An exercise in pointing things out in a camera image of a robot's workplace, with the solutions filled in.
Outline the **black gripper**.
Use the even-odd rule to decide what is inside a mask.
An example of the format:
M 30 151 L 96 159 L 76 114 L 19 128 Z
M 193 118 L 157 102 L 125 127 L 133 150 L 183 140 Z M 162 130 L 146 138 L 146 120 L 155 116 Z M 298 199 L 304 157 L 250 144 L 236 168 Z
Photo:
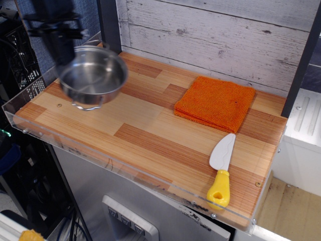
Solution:
M 31 1 L 34 13 L 24 16 L 32 37 L 43 40 L 58 67 L 75 59 L 74 40 L 88 36 L 73 1 Z

